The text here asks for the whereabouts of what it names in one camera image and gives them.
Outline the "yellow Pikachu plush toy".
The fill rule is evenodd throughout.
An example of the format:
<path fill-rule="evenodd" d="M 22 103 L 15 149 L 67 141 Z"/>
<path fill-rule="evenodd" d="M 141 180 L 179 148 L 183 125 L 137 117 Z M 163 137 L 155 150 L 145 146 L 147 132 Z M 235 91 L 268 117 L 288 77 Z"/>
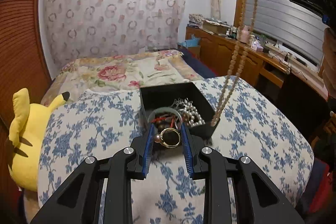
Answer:
<path fill-rule="evenodd" d="M 18 187 L 37 191 L 39 157 L 49 118 L 69 98 L 70 93 L 64 92 L 49 106 L 44 106 L 30 102 L 27 88 L 13 94 L 14 119 L 5 141 L 5 151 L 10 177 Z"/>

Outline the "blue floral white quilt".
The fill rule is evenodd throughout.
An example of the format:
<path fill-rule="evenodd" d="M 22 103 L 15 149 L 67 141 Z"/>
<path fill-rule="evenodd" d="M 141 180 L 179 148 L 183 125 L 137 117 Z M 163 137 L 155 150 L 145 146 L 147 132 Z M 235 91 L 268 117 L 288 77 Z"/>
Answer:
<path fill-rule="evenodd" d="M 244 80 L 233 89 L 208 145 L 226 157 L 249 156 L 296 205 L 314 163 L 308 141 L 280 110 Z M 85 91 L 56 109 L 42 143 L 38 202 L 44 204 L 87 157 L 104 159 L 144 130 L 138 90 Z M 153 155 L 149 174 L 131 183 L 135 223 L 202 223 L 205 183 L 193 181 L 181 148 Z"/>

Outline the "pink bottle on desk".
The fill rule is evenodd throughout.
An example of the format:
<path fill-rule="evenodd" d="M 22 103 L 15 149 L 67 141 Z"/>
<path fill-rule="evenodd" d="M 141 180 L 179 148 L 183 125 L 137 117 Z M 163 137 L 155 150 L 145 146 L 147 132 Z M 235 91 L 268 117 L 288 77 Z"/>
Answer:
<path fill-rule="evenodd" d="M 246 45 L 250 45 L 251 44 L 250 38 L 251 38 L 251 32 L 249 26 L 244 26 L 240 31 L 239 41 Z"/>

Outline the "cardboard box on desk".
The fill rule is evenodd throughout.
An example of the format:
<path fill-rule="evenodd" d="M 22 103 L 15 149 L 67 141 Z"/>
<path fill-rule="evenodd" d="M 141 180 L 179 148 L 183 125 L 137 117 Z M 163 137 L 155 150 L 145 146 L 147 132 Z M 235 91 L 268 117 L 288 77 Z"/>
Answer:
<path fill-rule="evenodd" d="M 223 24 L 221 22 L 216 22 L 212 20 L 203 20 L 202 29 L 207 32 L 212 32 L 214 34 L 226 34 L 230 29 L 230 26 Z"/>

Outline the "blue paper bag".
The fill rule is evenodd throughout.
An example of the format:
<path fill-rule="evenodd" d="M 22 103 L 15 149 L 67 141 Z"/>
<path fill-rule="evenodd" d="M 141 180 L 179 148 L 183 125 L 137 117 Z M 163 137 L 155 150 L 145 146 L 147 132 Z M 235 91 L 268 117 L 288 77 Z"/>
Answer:
<path fill-rule="evenodd" d="M 200 38 L 191 35 L 190 39 L 186 39 L 184 42 L 178 43 L 178 45 L 185 48 L 197 47 L 199 45 L 200 40 L 201 40 Z"/>

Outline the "pink floral beige bedspread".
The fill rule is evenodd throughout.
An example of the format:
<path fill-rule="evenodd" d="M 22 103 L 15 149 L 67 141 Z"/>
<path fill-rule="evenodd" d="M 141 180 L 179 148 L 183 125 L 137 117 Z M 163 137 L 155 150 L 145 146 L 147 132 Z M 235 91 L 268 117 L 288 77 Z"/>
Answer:
<path fill-rule="evenodd" d="M 202 79 L 178 50 L 82 58 L 61 69 L 41 104 L 49 106 L 64 92 L 69 92 L 69 101 L 75 102 L 86 90 L 107 93 Z"/>

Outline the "brown wooden wardrobe door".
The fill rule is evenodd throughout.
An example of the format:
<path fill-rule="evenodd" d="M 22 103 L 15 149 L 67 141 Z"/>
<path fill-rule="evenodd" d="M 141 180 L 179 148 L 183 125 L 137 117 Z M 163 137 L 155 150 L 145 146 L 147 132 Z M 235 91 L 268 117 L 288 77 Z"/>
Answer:
<path fill-rule="evenodd" d="M 1 0 L 1 121 L 8 127 L 14 112 L 12 96 L 28 88 L 39 103 L 51 84 L 43 53 L 38 0 Z"/>

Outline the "circle patterned lace cover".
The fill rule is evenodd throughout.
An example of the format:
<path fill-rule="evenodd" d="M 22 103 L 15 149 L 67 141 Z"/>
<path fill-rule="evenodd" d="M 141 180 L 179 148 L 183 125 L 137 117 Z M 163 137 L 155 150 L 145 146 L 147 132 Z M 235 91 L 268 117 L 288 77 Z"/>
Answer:
<path fill-rule="evenodd" d="M 44 0 L 58 68 L 79 58 L 176 48 L 186 0 Z"/>

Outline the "grey window roller shutter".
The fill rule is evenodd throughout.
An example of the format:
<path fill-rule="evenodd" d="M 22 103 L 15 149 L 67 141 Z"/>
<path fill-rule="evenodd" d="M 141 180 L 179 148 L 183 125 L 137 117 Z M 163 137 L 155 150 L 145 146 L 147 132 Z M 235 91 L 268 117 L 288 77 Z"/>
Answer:
<path fill-rule="evenodd" d="M 322 62 L 325 28 L 319 16 L 289 0 L 258 0 L 254 30 L 315 67 Z"/>

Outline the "wooden cabinet desk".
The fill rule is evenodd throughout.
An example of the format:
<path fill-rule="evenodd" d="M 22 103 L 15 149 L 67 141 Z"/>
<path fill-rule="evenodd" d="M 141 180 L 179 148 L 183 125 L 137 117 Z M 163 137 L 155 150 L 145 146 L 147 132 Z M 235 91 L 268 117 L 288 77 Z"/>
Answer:
<path fill-rule="evenodd" d="M 202 29 L 187 27 L 186 38 L 190 39 L 191 35 L 201 39 L 199 59 L 204 65 L 218 76 L 225 76 L 228 70 L 232 70 L 233 75 L 236 73 L 245 50 L 244 44 Z M 287 88 L 289 93 L 299 93 L 294 91 L 294 88 L 297 88 L 305 95 L 311 93 L 312 96 L 327 100 L 327 91 L 313 83 L 308 75 L 303 74 L 293 64 L 285 64 L 281 53 L 271 55 L 251 49 L 247 52 L 240 78 L 254 88 L 261 90 L 269 85 L 270 92 L 276 94 L 284 88 Z"/>

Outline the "pale green jade bangle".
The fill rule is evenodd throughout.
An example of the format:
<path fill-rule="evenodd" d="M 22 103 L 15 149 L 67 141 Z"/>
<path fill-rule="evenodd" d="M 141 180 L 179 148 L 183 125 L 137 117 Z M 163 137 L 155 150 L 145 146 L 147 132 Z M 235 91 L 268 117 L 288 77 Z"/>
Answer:
<path fill-rule="evenodd" d="M 171 115 L 174 115 L 177 118 L 177 120 L 179 120 L 179 122 L 177 122 L 177 129 L 178 130 L 181 129 L 181 125 L 183 124 L 183 119 L 182 119 L 181 114 L 177 110 L 173 109 L 172 107 L 159 107 L 159 108 L 153 110 L 149 114 L 149 116 L 147 118 L 147 122 L 148 123 L 153 123 L 154 118 L 157 114 L 171 114 Z"/>

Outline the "black jewelry box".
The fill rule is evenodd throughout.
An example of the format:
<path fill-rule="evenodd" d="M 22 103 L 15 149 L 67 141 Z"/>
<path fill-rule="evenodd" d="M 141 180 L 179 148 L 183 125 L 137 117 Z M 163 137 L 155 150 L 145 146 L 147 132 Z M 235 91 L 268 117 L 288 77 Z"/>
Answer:
<path fill-rule="evenodd" d="M 214 108 L 194 83 L 145 87 L 140 88 L 139 94 L 147 124 L 147 118 L 153 110 L 172 107 L 181 114 L 193 135 L 209 139 L 217 128 L 211 125 Z"/>

